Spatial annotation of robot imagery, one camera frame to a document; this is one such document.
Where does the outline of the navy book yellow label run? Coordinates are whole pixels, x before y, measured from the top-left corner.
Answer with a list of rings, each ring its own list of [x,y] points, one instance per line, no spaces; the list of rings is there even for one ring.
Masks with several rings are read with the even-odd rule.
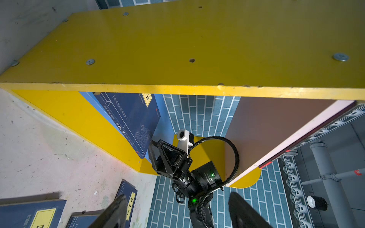
[[[143,159],[161,117],[153,94],[94,92],[121,134]]]

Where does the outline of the navy book far left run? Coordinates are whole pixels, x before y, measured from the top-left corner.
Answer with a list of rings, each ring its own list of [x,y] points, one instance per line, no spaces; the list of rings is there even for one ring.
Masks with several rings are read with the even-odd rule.
[[[1,227],[56,228],[66,202],[58,192],[1,199]]]

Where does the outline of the yellow pink blue bookshelf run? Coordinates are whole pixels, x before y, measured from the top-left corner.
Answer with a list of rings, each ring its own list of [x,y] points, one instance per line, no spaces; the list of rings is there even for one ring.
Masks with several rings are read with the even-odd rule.
[[[81,95],[269,97],[313,104],[240,177],[365,99],[364,1],[174,1],[72,14],[1,88],[139,173],[128,141]]]

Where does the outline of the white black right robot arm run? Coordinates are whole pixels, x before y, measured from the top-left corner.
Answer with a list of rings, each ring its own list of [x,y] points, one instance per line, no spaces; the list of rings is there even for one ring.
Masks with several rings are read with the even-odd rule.
[[[160,176],[172,180],[176,201],[187,201],[190,220],[194,228],[213,228],[213,216],[209,202],[212,190],[222,188],[223,181],[212,161],[190,171],[193,163],[187,153],[163,140],[151,141],[148,147],[153,169]]]

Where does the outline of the grey metal pole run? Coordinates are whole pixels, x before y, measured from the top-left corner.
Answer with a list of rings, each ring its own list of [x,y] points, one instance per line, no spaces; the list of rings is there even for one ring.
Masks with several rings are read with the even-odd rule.
[[[358,224],[351,210],[340,179],[336,175],[336,169],[323,140],[315,140],[310,143],[317,167],[327,192],[334,216],[340,228],[357,228]]]

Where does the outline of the navy book bottom centre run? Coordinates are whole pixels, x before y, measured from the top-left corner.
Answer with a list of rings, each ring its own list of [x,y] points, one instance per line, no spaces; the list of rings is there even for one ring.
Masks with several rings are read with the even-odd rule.
[[[71,214],[66,228],[88,228],[104,210],[97,211],[82,211]]]

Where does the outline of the navy book right side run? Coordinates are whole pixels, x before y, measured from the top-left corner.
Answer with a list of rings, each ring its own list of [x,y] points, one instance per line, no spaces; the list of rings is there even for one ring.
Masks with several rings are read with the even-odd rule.
[[[125,228],[129,228],[131,224],[133,209],[135,206],[135,201],[137,197],[137,189],[134,185],[123,179],[121,181],[121,184],[118,188],[116,198],[120,195],[125,195],[127,199],[127,211],[126,211],[126,222],[125,222]]]

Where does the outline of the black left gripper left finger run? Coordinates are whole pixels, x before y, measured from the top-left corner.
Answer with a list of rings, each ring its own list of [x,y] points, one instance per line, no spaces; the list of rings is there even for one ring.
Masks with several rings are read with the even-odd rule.
[[[118,196],[89,228],[124,228],[128,200],[125,195]]]

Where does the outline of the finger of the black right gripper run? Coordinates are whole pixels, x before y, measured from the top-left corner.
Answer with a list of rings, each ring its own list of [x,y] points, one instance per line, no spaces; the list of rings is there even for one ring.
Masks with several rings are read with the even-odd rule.
[[[182,149],[179,149],[163,140],[158,141],[159,157],[158,168],[190,168],[190,159]]]
[[[159,159],[159,155],[161,154],[161,144],[164,142],[163,140],[154,141],[152,140],[148,146],[148,155],[151,161],[153,169],[156,171],[157,174],[164,174],[165,173],[165,165],[162,159]]]

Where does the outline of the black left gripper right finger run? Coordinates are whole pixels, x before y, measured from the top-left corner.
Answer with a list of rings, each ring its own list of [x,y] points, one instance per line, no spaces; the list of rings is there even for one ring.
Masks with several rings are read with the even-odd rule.
[[[228,205],[233,228],[272,228],[238,193],[230,194]]]

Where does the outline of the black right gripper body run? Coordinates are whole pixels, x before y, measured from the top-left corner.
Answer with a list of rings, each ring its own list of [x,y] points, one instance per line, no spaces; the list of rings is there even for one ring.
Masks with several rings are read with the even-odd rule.
[[[197,195],[200,185],[189,168],[165,168],[164,174],[160,176],[169,178],[172,181],[172,188],[179,197],[192,197]]]

